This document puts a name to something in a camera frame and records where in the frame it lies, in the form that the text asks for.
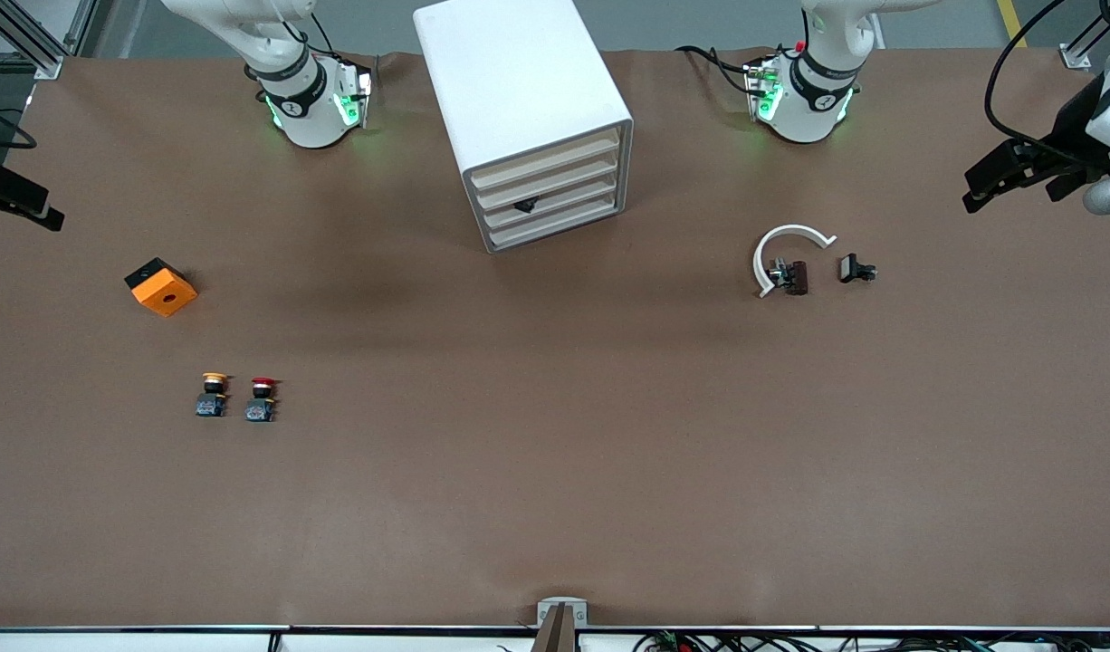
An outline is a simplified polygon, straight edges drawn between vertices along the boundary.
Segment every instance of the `black small component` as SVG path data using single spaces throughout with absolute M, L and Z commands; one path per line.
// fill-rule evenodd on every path
M 196 397 L 196 417 L 224 417 L 224 404 L 229 400 L 224 391 L 229 377 L 210 371 L 203 379 L 204 392 Z
M 858 278 L 862 281 L 877 280 L 877 265 L 857 262 L 857 254 L 849 254 L 842 258 L 840 271 L 841 283 L 856 281 Z
M 1 164 L 0 211 L 29 219 L 49 231 L 63 228 L 63 213 L 47 205 L 47 189 Z
M 245 421 L 273 421 L 273 400 L 271 398 L 253 398 L 245 404 Z
M 778 288 L 793 297 L 804 297 L 808 294 L 808 265 L 804 260 L 795 260 L 793 264 L 784 263 L 783 258 L 774 261 L 774 268 L 769 269 L 768 275 Z
M 273 421 L 273 390 L 278 388 L 278 381 L 258 377 L 253 379 L 253 398 L 245 404 L 245 421 L 266 422 Z
M 196 417 L 224 417 L 225 395 L 204 392 L 196 397 Z
M 538 198 L 523 199 L 523 201 L 514 202 L 514 210 L 531 213 L 531 211 L 535 210 L 535 203 L 538 203 Z
M 175 269 L 173 269 L 173 265 L 164 262 L 159 258 L 154 258 L 153 260 L 147 262 L 144 265 L 141 265 L 141 269 L 138 269 L 137 272 L 132 272 L 130 273 L 130 275 L 124 277 L 124 284 L 129 285 L 130 290 L 137 289 L 137 285 L 144 283 L 144 281 L 149 281 L 150 277 L 154 275 L 154 273 L 157 272 L 162 271 L 162 269 L 168 269 L 168 271 L 175 273 L 175 275 L 178 277 L 181 278 L 185 277 L 183 273 L 175 271 Z

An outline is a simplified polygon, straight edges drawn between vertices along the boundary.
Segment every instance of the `metal frame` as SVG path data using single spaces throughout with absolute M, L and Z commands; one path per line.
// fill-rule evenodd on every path
M 1035 632 L 1048 635 L 1110 634 L 1110 626 L 985 626 L 985 625 L 592 625 L 576 629 L 576 635 L 588 634 L 654 634 L 658 631 L 684 634 L 753 635 L 770 634 L 848 635 L 866 639 L 902 639 L 905 634 L 1001 635 L 1006 632 Z M 526 625 L 121 625 L 121 626 L 8 626 L 0 634 L 279 634 L 279 635 L 422 635 L 422 636 L 531 636 L 535 629 Z
M 84 41 L 88 38 L 88 26 L 95 20 L 97 9 L 100 8 L 100 0 L 80 0 L 77 6 L 77 13 L 71 18 L 68 26 L 68 33 L 63 37 L 63 44 L 73 54 L 84 53 Z
M 1090 70 L 1090 49 L 1110 32 L 1110 26 L 1098 16 L 1079 33 L 1073 41 L 1061 42 L 1059 52 L 1066 67 L 1071 70 Z
M 37 79 L 56 79 L 70 52 L 16 0 L 0 0 L 0 37 L 37 67 Z

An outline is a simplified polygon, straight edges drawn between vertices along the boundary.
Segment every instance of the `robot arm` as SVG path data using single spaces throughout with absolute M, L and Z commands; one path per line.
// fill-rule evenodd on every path
M 778 52 L 760 70 L 749 71 L 757 120 L 776 133 L 813 143 L 845 119 L 852 82 L 877 41 L 869 13 L 908 12 L 940 0 L 800 0 L 808 27 L 804 50 Z
M 999 194 L 1047 182 L 1053 202 L 1090 184 L 1086 209 L 1110 214 L 1110 58 L 1106 71 L 1060 109 L 1039 143 L 1047 148 L 1010 138 L 966 170 L 965 210 L 977 212 Z
M 370 71 L 314 52 L 287 28 L 312 16 L 316 0 L 162 0 L 225 41 L 265 90 L 273 123 L 302 148 L 326 148 L 364 127 Z
M 305 46 L 290 37 L 282 20 L 314 12 L 315 0 L 163 0 L 236 50 L 254 71 L 281 71 L 302 57 Z

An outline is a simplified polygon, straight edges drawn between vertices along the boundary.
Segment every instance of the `brown table surface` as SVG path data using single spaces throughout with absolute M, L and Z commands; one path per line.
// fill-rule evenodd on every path
M 737 54 L 729 53 L 735 58 Z M 418 57 L 287 144 L 240 61 L 68 61 L 0 214 L 0 625 L 1110 625 L 1110 218 L 965 214 L 995 52 L 882 51 L 833 138 L 680 53 L 606 54 L 629 209 L 482 248 Z M 1043 133 L 1087 78 L 1019 51 Z M 755 297 L 757 239 L 808 297 Z M 834 280 L 858 252 L 871 285 Z M 152 257 L 202 297 L 170 319 Z M 200 374 L 233 415 L 192 414 Z M 278 422 L 239 413 L 282 380 Z

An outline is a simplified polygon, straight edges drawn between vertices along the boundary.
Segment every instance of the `orange block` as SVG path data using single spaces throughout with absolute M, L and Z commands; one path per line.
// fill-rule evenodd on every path
M 124 282 L 142 307 L 161 317 L 170 317 L 196 298 L 196 290 L 185 281 L 182 273 L 159 258 L 130 273 Z

